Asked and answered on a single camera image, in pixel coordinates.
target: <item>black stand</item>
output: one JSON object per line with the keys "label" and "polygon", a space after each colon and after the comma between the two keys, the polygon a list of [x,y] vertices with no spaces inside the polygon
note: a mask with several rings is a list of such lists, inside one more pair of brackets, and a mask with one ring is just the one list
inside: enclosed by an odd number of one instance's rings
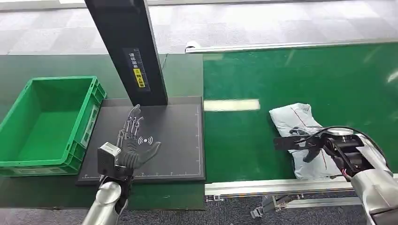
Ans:
{"label": "black stand", "polygon": [[133,105],[167,105],[146,0],[85,0]]}
{"label": "black stand", "polygon": [[129,95],[106,99],[80,170],[78,184],[97,184],[97,148],[116,144],[132,105],[141,105],[140,144],[161,142],[159,153],[134,172],[137,181],[203,180],[202,97],[168,100],[146,0],[85,0]]}
{"label": "black stand", "polygon": [[[78,185],[98,184],[97,148],[116,144],[132,108],[128,99],[105,99],[87,147]],[[158,154],[134,171],[135,182],[204,180],[201,97],[170,98],[167,106],[142,106],[138,144],[162,143]]]}

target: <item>warning sticker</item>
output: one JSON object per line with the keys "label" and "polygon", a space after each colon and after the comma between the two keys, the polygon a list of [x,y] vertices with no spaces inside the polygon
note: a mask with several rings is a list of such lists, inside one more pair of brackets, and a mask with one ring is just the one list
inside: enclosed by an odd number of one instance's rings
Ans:
{"label": "warning sticker", "polygon": [[144,83],[144,79],[142,79],[141,70],[139,68],[137,68],[137,69],[133,69],[133,71],[134,71],[134,75],[136,76],[136,80],[138,82],[138,87],[144,88],[145,83]]}
{"label": "warning sticker", "polygon": [[144,64],[138,48],[126,48],[123,50],[127,56],[132,75],[137,81],[138,91],[151,91],[146,77]]}

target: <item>green storage bin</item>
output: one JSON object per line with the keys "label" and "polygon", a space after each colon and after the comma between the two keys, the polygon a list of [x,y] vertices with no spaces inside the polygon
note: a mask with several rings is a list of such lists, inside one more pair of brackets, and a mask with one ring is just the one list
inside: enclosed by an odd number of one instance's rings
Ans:
{"label": "green storage bin", "polygon": [[95,76],[31,79],[0,124],[0,175],[78,174],[105,97]]}

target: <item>white plastic bag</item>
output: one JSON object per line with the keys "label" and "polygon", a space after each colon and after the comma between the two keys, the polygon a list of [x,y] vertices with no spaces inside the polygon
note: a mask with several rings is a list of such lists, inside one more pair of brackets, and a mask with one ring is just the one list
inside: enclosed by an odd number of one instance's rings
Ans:
{"label": "white plastic bag", "polygon": [[[321,125],[312,117],[309,104],[296,103],[269,111],[276,129],[282,137],[293,136],[290,131],[294,127],[306,131],[310,135],[317,132]],[[294,174],[297,179],[311,180],[341,175],[332,158],[322,149],[313,161],[306,163],[303,158],[308,150],[289,150],[294,159]]]}

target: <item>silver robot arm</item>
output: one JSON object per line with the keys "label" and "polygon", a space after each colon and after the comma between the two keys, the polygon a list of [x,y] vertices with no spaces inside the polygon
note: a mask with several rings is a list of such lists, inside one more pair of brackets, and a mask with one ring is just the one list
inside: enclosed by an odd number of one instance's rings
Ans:
{"label": "silver robot arm", "polygon": [[362,205],[370,225],[398,224],[398,183],[387,167],[384,156],[363,135],[357,134],[364,146],[357,150],[371,167],[348,178]]}
{"label": "silver robot arm", "polygon": [[107,142],[98,148],[97,167],[102,176],[94,203],[82,225],[115,225],[129,203],[134,170],[157,154],[160,142],[146,147],[137,143],[138,128],[143,120],[140,112],[139,105],[130,111],[119,131],[116,146]]}
{"label": "silver robot arm", "polygon": [[128,204],[128,200],[126,200],[123,208],[116,211],[115,207],[121,193],[122,188],[118,183],[107,182],[102,184],[82,225],[115,225],[121,212]]}
{"label": "silver robot arm", "polygon": [[345,126],[318,128],[294,127],[290,137],[274,139],[277,150],[308,150],[311,162],[320,149],[333,159],[351,182],[367,216],[369,225],[398,224],[398,183],[393,178],[381,148],[365,133]]}

